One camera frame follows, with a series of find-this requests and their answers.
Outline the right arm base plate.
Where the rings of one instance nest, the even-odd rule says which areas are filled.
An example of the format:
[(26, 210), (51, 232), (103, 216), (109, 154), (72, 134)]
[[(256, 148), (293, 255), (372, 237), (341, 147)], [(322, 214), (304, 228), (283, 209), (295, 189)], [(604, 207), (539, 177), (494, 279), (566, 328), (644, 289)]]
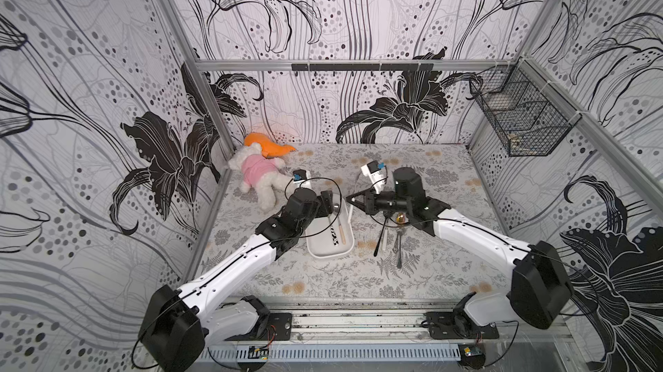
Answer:
[(479, 342), (500, 337), (497, 327), (478, 326), (466, 316), (453, 312), (427, 312), (421, 327), (427, 329), (429, 336), (435, 340), (465, 339)]

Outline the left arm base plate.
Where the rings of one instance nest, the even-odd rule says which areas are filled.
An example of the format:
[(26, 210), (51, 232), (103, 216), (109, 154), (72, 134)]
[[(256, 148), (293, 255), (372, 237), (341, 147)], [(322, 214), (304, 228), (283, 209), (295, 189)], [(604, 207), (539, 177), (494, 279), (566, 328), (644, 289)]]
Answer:
[(288, 341), (292, 325), (292, 313), (271, 313), (267, 318), (260, 318), (248, 333), (228, 337), (226, 341)]

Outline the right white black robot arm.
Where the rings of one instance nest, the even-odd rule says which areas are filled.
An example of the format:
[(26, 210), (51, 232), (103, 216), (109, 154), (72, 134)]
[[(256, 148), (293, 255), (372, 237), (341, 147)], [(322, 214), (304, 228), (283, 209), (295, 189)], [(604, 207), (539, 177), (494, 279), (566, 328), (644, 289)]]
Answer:
[(413, 168), (393, 172), (394, 188), (372, 173), (372, 187), (346, 197), (368, 216), (402, 214), (407, 225), (452, 242), (498, 269), (509, 281), (506, 291), (467, 294), (452, 311), (452, 324), (464, 337), (495, 322), (524, 322), (549, 328), (573, 297), (573, 285), (559, 253), (551, 244), (528, 244), (470, 220), (449, 204), (426, 194)]

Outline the spoon with beige handle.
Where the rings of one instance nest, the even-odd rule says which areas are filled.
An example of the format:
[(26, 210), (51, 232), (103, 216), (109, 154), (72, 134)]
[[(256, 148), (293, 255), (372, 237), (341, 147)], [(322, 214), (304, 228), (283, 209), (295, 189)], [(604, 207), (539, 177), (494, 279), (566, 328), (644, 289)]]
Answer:
[(340, 219), (340, 209), (341, 209), (341, 204), (334, 204), (333, 205), (335, 220), (338, 222), (338, 233), (340, 235), (341, 243), (343, 245), (345, 245), (346, 244), (346, 239), (345, 239), (345, 232), (343, 230), (342, 222), (341, 222), (341, 219)]

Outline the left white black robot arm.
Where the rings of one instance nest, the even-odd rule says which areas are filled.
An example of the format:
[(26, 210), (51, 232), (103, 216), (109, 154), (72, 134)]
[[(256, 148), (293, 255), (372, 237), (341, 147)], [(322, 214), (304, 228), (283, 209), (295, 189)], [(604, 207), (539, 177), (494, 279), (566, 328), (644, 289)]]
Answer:
[(161, 370), (185, 371), (212, 341), (252, 332), (269, 315), (259, 299), (249, 296), (226, 308), (221, 304), (295, 247), (314, 219), (328, 217), (333, 211), (332, 191), (297, 188), (285, 206), (262, 221), (224, 261), (176, 289), (163, 286), (155, 291), (136, 342)]

